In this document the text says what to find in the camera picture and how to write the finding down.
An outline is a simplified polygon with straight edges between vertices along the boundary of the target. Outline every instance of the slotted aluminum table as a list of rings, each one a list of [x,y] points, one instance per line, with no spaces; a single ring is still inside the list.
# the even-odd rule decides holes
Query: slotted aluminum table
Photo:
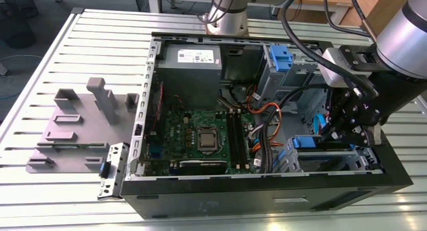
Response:
[[[294,23],[293,29],[305,40],[333,41],[337,46],[370,44],[322,24]],[[249,31],[255,37],[287,38],[278,21],[250,19]],[[421,98],[384,126],[414,185],[337,211],[143,220],[125,201],[97,200],[98,174],[27,173],[59,88],[87,94],[89,78],[103,77],[115,94],[139,93],[151,32],[203,34],[206,30],[189,15],[90,9],[70,15],[0,126],[0,229],[105,230],[121,225],[139,231],[427,230],[427,118]]]

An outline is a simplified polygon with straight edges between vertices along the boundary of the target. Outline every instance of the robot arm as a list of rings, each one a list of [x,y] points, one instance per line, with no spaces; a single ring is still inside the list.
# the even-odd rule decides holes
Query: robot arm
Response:
[[[326,50],[323,60],[334,63],[335,70],[319,64],[326,83],[334,87],[326,104],[329,123],[321,131],[325,141],[342,140],[363,147],[381,144],[381,125],[427,90],[427,59],[421,57],[427,53],[426,1],[408,1],[371,47],[349,45]],[[213,34],[242,36],[249,29],[249,3],[283,2],[293,0],[213,0],[211,11],[201,20]],[[293,30],[286,31],[291,40],[298,39]],[[343,78],[337,68],[363,79],[365,90],[374,90],[377,95],[355,88],[354,80]]]
[[[249,3],[281,5],[285,0],[213,0],[213,8],[203,18],[207,30],[215,35],[242,36],[249,31]]]
[[[409,0],[397,13],[378,42],[371,47],[342,46],[329,49],[323,57],[350,70],[369,74],[378,96],[362,101],[349,88],[342,88],[339,76],[319,66],[331,86],[326,107],[329,124],[322,129],[323,140],[373,147],[382,143],[381,125],[390,115],[427,90],[427,0]]]

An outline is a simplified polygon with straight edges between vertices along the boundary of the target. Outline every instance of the red wire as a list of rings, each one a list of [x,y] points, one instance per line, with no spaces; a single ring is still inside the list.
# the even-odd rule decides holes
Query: red wire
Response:
[[[161,100],[159,100],[159,104],[158,104],[158,110],[155,111],[155,117],[154,117],[154,123],[153,123],[151,131],[155,130],[158,116],[161,114],[161,108],[162,108],[162,99],[163,99],[163,82],[161,83]]]

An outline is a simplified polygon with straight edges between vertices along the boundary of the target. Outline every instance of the chip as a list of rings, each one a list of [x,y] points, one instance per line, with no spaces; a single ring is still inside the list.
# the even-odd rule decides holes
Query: chip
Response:
[[[201,147],[202,148],[214,148],[217,137],[214,133],[201,133]]]

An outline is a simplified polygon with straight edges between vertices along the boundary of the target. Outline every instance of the orange wire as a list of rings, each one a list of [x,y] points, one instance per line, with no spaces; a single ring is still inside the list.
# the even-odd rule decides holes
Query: orange wire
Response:
[[[283,143],[278,143],[278,142],[271,142],[270,145],[271,145],[271,146],[275,146],[275,147],[285,146]],[[261,149],[262,149],[262,146],[261,146],[261,145],[258,145],[258,146],[255,145],[254,148],[253,148],[253,151],[257,152],[257,151],[261,150]]]
[[[247,110],[249,110],[253,114],[261,114],[262,112],[266,111],[266,109],[267,109],[269,107],[274,106],[274,107],[277,108],[278,113],[279,113],[279,124],[278,124],[278,126],[277,126],[277,128],[275,128],[275,131],[274,131],[271,137],[269,137],[269,141],[273,141],[273,140],[275,139],[275,137],[278,136],[278,133],[279,133],[279,130],[281,130],[281,124],[282,124],[282,111],[281,111],[281,107],[279,107],[279,105],[278,105],[275,102],[270,102],[270,103],[266,103],[265,106],[263,106],[259,110],[253,110],[253,109],[251,109],[251,105],[250,105],[250,100],[251,100],[251,97],[253,97],[254,94],[255,94],[255,90],[257,90],[257,85],[254,85],[254,89],[253,89],[251,95],[247,96],[247,98],[246,98]],[[257,151],[257,150],[259,150],[261,148],[262,148],[262,145],[261,145],[261,143],[258,143],[258,144],[254,146],[253,150]]]

